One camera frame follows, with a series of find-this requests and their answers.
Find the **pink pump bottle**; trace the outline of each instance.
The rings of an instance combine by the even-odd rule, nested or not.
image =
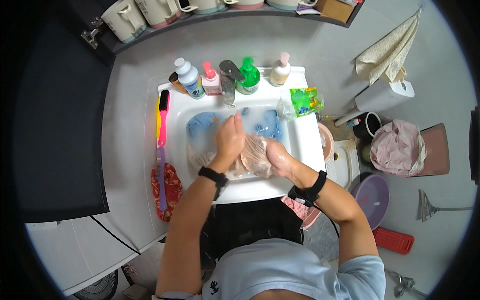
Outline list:
[[[212,63],[209,61],[204,62],[204,69],[205,74],[202,75],[202,85],[205,93],[208,96],[221,96],[222,84],[220,82],[220,74],[212,69]]]

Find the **detergent packet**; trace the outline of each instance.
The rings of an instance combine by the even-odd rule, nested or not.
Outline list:
[[[279,102],[279,111],[287,120],[310,115],[324,109],[324,97],[316,87],[293,88],[283,93]]]

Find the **ceramic mug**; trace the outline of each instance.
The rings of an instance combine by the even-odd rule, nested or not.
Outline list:
[[[318,0],[308,1],[308,0],[267,0],[268,5],[278,8],[283,11],[294,11],[297,9],[298,5],[313,7],[317,4]]]
[[[226,4],[236,4],[238,0],[188,0],[189,6],[182,8],[179,0],[175,0],[177,7],[182,12],[194,12],[197,14],[210,14],[225,9]]]
[[[232,7],[237,10],[256,10],[264,5],[264,0],[239,0]]]
[[[133,0],[118,0],[103,13],[102,19],[124,44],[135,40],[147,28],[144,16]]]
[[[166,26],[181,14],[175,0],[135,0],[135,2],[152,28]]]

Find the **black bristles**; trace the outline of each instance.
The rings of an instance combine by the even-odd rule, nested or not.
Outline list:
[[[170,92],[168,90],[163,90],[160,93],[160,104],[158,105],[158,110],[163,111],[168,109],[168,96]]]

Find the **door hinge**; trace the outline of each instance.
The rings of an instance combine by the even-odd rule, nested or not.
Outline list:
[[[98,42],[95,40],[95,37],[97,34],[102,32],[102,25],[104,24],[103,20],[100,19],[99,17],[96,17],[95,20],[92,22],[92,25],[94,29],[90,32],[87,30],[84,30],[81,34],[81,37],[84,38],[87,43],[92,46],[93,49],[96,49],[98,47]]]

